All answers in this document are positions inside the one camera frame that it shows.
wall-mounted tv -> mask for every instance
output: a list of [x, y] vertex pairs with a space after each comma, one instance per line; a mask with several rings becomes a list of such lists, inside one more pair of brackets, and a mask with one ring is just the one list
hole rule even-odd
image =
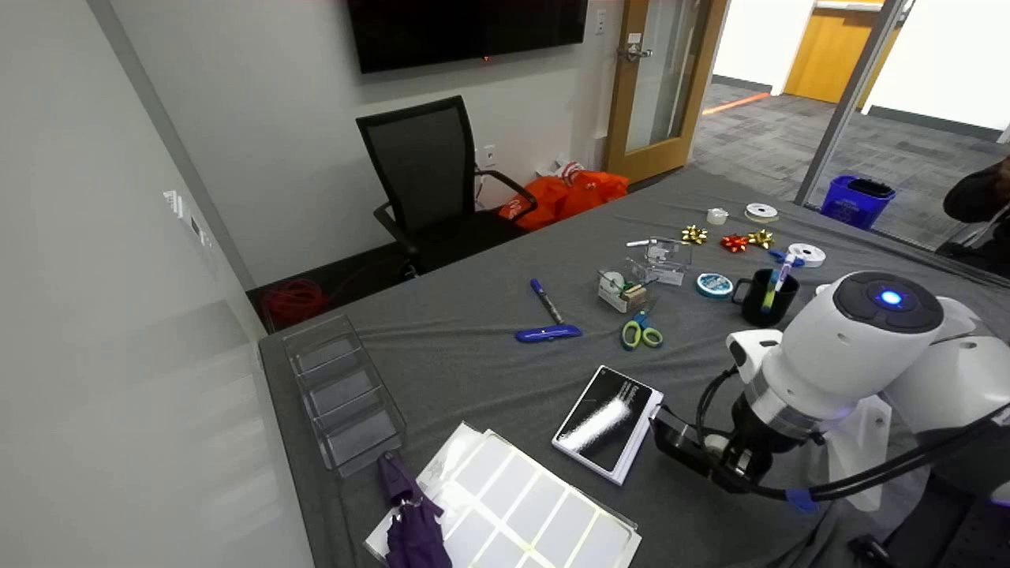
[[582, 43], [586, 0], [348, 0], [362, 72]]

blue pen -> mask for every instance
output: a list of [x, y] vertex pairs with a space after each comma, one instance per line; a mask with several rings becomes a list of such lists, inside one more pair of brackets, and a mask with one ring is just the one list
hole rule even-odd
[[539, 279], [529, 279], [529, 291], [539, 295], [539, 303], [543, 303], [547, 313], [556, 320], [556, 325], [562, 325], [565, 320], [562, 320], [559, 307], [547, 295]]

floor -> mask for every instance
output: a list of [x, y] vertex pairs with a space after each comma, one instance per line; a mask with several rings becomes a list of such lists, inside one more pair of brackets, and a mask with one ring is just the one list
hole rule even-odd
[[[795, 194], [833, 113], [833, 103], [720, 80], [710, 83], [703, 107], [690, 163], [779, 198]], [[941, 207], [948, 189], [1004, 153], [990, 139], [856, 113], [807, 204], [821, 207], [839, 174], [883, 182], [895, 194], [873, 229], [938, 249], [960, 226]]]

table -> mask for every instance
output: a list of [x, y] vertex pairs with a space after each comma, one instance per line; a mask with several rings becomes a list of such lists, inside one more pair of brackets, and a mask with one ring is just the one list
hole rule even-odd
[[[354, 325], [377, 363], [377, 380], [389, 388], [403, 422], [401, 455], [413, 471], [437, 455], [458, 422], [470, 422], [475, 429], [496, 429], [599, 506], [631, 517], [644, 535], [633, 566], [811, 566], [815, 559], [819, 566], [853, 566], [847, 535], [883, 535], [914, 506], [923, 475], [891, 484], [883, 498], [891, 507], [873, 517], [856, 514], [842, 502], [802, 514], [784, 502], [728, 495], [654, 450], [650, 442], [623, 489], [548, 445], [597, 363], [663, 388], [671, 411], [690, 415], [701, 388], [733, 363], [722, 350], [725, 335], [747, 328], [738, 307], [701, 295], [690, 283], [654, 288], [650, 320], [663, 328], [666, 347], [623, 350], [614, 331], [624, 320], [597, 299], [597, 279], [599, 267], [624, 267], [624, 241], [679, 235], [686, 225], [703, 225], [713, 204], [733, 219], [725, 226], [710, 226], [710, 243], [690, 249], [688, 274], [694, 279], [703, 267], [747, 279], [769, 266], [767, 252], [733, 255], [715, 247], [720, 232], [759, 226], [741, 215], [747, 201], [767, 198], [688, 167], [607, 207], [266, 336], [261, 363], [317, 566], [377, 566], [362, 535], [384, 510], [377, 471], [341, 479], [323, 467], [291, 375], [286, 342], [338, 323]], [[802, 292], [793, 313], [815, 283], [856, 267], [876, 267], [913, 279], [935, 292], [960, 295], [988, 320], [994, 335], [1010, 335], [1006, 281], [800, 204], [772, 204], [779, 207], [779, 222], [769, 225], [778, 243], [819, 243], [826, 252], [823, 267], [800, 270]], [[556, 343], [518, 343], [511, 336], [518, 328], [548, 325], [547, 310], [527, 288], [534, 274], [565, 320], [585, 328], [585, 336]], [[713, 422], [725, 422], [733, 398], [733, 388], [715, 398]], [[819, 462], [819, 447], [793, 450], [778, 462], [767, 484], [819, 471]]]

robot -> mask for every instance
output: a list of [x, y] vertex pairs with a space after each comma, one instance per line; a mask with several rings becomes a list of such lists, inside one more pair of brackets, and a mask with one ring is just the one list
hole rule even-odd
[[[728, 493], [793, 498], [760, 485], [784, 455], [826, 445], [826, 484], [807, 502], [882, 506], [882, 484], [935, 463], [948, 484], [1010, 506], [1010, 347], [977, 316], [914, 281], [856, 270], [819, 291], [785, 331], [736, 331], [736, 359], [699, 402], [699, 421], [655, 415], [655, 445]], [[741, 380], [733, 429], [703, 426], [713, 388]], [[917, 438], [888, 462], [891, 415]]]

